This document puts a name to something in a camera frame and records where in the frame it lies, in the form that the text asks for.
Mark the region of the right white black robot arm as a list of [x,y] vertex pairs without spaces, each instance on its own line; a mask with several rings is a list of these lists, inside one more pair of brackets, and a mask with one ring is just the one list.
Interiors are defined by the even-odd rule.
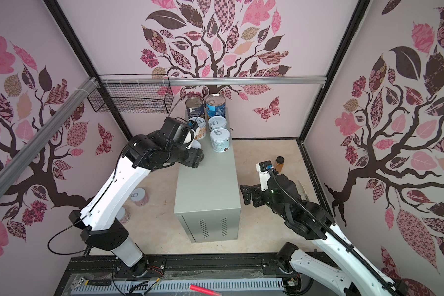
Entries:
[[270,207],[290,230],[311,241],[335,263],[330,266],[287,242],[277,254],[284,273],[306,275],[338,296],[407,295],[408,285],[374,267],[325,209],[307,200],[300,183],[278,175],[260,185],[242,185],[240,191],[245,205]]

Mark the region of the blue label tin can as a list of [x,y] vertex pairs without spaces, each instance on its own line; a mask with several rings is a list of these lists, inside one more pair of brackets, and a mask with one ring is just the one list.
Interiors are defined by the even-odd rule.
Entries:
[[226,117],[226,98],[222,94],[210,94],[205,99],[208,118]]

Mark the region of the white can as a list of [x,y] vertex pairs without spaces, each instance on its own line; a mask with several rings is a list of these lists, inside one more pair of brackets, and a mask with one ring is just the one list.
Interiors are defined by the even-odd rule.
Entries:
[[212,148],[217,153],[229,150],[230,132],[225,128],[214,129],[210,134]]

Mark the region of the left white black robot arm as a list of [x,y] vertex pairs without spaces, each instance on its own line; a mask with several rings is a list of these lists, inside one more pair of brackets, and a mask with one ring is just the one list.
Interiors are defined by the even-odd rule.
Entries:
[[148,136],[132,138],[94,199],[80,212],[74,211],[69,216],[72,223],[82,230],[84,243],[91,248],[112,252],[133,276],[144,275],[148,259],[130,238],[117,213],[137,185],[153,171],[175,163],[197,168],[203,152],[192,147],[194,139],[193,131],[172,137],[155,131]]

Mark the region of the patterned can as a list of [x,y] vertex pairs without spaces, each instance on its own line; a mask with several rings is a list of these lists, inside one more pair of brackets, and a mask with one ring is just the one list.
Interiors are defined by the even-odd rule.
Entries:
[[220,128],[226,128],[227,120],[222,116],[214,116],[208,120],[208,127],[210,132]]

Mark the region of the yellow label tin can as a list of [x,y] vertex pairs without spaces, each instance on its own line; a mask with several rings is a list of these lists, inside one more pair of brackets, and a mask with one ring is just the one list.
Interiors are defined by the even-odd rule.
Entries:
[[193,142],[191,143],[191,148],[201,149],[201,143],[198,142],[198,140],[193,140]]

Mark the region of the orange label can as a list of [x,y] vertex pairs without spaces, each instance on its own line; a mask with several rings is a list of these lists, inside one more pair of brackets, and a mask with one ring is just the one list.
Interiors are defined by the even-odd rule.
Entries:
[[202,117],[192,117],[191,120],[197,123],[196,140],[204,139],[207,135],[206,120]]

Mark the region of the dark label tin can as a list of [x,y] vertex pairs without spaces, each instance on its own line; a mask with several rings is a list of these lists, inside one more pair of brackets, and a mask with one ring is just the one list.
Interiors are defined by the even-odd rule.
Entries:
[[190,97],[185,101],[186,112],[189,118],[200,117],[205,115],[204,100],[200,97]]

